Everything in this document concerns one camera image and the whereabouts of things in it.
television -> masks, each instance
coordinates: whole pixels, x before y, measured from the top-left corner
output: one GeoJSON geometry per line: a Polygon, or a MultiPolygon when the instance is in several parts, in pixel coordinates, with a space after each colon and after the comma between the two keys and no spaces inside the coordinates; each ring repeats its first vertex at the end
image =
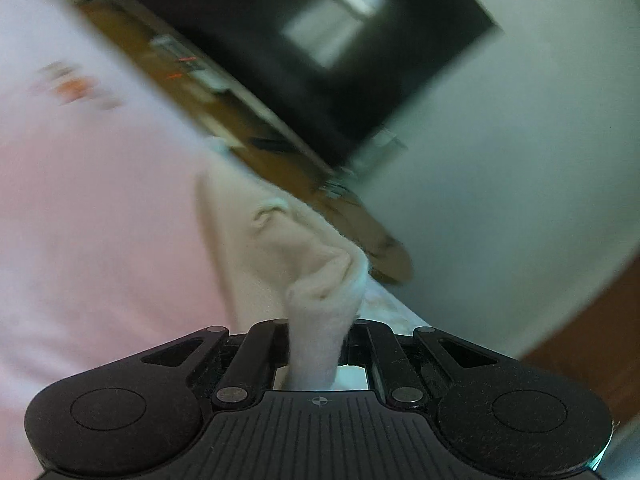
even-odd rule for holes
{"type": "Polygon", "coordinates": [[[475,0],[137,0],[329,166],[492,26],[475,0]]]}

bed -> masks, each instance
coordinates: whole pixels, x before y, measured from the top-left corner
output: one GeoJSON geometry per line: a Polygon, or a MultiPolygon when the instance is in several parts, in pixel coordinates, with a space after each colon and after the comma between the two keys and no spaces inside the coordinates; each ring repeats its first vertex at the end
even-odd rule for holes
{"type": "MultiPolygon", "coordinates": [[[[27,480],[22,417],[44,386],[230,325],[193,204],[224,145],[63,0],[0,0],[0,73],[1,477],[27,480]]],[[[371,279],[359,316],[425,324],[371,279]]]]}

silver screw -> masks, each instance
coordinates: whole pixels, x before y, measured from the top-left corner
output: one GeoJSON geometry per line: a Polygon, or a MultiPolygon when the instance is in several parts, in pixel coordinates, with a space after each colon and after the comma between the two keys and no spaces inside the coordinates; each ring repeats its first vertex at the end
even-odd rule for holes
{"type": "Polygon", "coordinates": [[[398,402],[411,404],[412,402],[418,402],[421,400],[423,395],[418,388],[403,386],[402,388],[396,388],[393,390],[391,396],[398,402]]]}
{"type": "Polygon", "coordinates": [[[221,400],[222,402],[229,402],[230,404],[245,400],[248,396],[249,394],[246,390],[244,388],[239,388],[238,386],[228,386],[227,388],[218,390],[216,393],[218,400],[221,400]]]}

ribbed black surface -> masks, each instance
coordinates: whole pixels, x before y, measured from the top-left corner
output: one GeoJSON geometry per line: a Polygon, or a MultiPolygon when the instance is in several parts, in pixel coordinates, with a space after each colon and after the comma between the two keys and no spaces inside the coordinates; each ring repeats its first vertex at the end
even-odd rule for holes
{"type": "MultiPolygon", "coordinates": [[[[489,480],[452,456],[417,414],[373,392],[267,392],[220,413],[200,441],[140,480],[489,480]]],[[[63,479],[56,474],[43,480],[63,479]]],[[[591,472],[576,479],[594,480],[591,472]]]]}

wall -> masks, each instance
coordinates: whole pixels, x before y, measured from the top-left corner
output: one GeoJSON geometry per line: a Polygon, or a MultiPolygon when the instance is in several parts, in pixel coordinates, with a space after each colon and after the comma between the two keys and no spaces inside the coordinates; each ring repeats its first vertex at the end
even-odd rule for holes
{"type": "Polygon", "coordinates": [[[518,356],[639,247],[640,12],[479,1],[502,31],[390,121],[407,150],[355,190],[414,261],[398,298],[518,356]]]}

